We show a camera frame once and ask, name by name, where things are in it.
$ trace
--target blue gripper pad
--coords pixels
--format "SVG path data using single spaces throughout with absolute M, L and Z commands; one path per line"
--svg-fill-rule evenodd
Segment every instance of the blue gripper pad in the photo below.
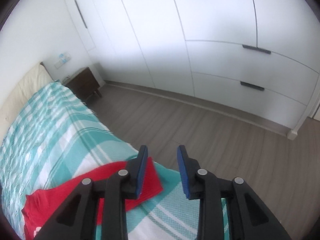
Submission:
M 137 175 L 137 188 L 136 188 L 137 198 L 140 196 L 142 191 L 144 174 L 146 172 L 146 167 L 147 167 L 147 159 L 148 159 L 148 148 L 145 147 L 143 150 L 143 156 L 142 156 L 141 164 L 140 164 L 138 175 Z
M 189 178 L 188 178 L 188 174 L 187 174 L 185 160 L 182 156 L 180 146 L 177 148 L 177 160 L 178 160 L 179 172 L 180 172 L 180 176 L 181 176 L 183 193 L 189 199 L 190 198 Z

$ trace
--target bed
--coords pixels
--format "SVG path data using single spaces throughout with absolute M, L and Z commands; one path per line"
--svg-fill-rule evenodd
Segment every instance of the bed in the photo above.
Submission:
M 0 110 L 0 128 L 0 227 L 10 239 L 25 239 L 21 210 L 26 195 L 137 155 L 137 150 L 114 136 L 68 88 L 54 82 L 41 64 L 9 95 Z M 127 212 L 129 239 L 194 240 L 199 201 L 185 198 L 178 172 L 154 165 L 164 190 Z M 222 206 L 228 239 L 223 199 Z M 97 226 L 97 239 L 100 232 Z

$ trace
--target red cloth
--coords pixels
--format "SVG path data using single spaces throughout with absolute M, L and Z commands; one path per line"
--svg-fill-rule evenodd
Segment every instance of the red cloth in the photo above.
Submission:
M 52 189 L 38 189 L 31 195 L 26 195 L 26 203 L 22 209 L 25 226 L 26 240 L 34 238 L 37 227 L 42 227 L 54 211 L 62 204 L 72 190 L 84 179 L 90 178 L 93 181 L 107 179 L 113 173 L 124 169 L 126 162 L 114 162 L 100 166 L 93 171 L 71 179 L 62 185 Z M 126 200 L 125 210 L 128 211 L 140 203 L 154 197 L 162 191 L 160 180 L 156 174 L 151 157 L 148 158 L 146 174 L 143 181 L 142 192 L 137 200 Z M 101 225 L 104 199 L 100 199 L 97 215 L 97 224 Z

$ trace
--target cabinet handle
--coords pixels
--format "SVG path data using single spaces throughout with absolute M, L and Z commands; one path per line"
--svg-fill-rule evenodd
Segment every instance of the cabinet handle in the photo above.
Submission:
M 78 3 L 77 3 L 76 0 L 75 0 L 75 3 L 76 3 L 76 6 L 77 6 L 77 9 L 78 9 L 78 12 L 79 12 L 79 14 L 80 14 L 80 17 L 81 17 L 81 19 L 82 19 L 82 22 L 83 22 L 83 24 L 84 24 L 84 27 L 87 29 L 88 27 L 87 27 L 87 25 L 85 24 L 84 18 L 83 18 L 83 16 L 82 16 L 82 13 L 81 13 L 81 11 L 80 11 L 79 5 L 78 5 Z
M 262 48 L 258 48 L 258 47 L 254 47 L 254 46 L 249 46 L 249 45 L 244 45 L 244 44 L 242 44 L 242 47 L 243 47 L 244 49 L 252 49 L 252 50 L 260 51 L 260 52 L 263 52 L 263 53 L 271 54 L 271 51 L 270 51 L 270 50 L 267 50 L 267 49 L 262 49 Z
M 245 87 L 253 88 L 253 89 L 256 89 L 256 90 L 259 90 L 259 91 L 264 91 L 263 87 L 259 87 L 259 86 L 256 86 L 256 85 L 253 85 L 253 84 L 250 84 L 250 83 L 246 83 L 246 82 L 240 81 L 240 84 L 242 86 L 245 86 Z

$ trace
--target headboard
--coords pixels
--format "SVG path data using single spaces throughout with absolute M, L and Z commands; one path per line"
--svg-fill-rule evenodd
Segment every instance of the headboard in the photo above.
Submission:
M 0 108 L 1 143 L 23 106 L 34 93 L 50 82 L 52 82 L 50 74 L 40 63 L 31 68 L 18 82 Z

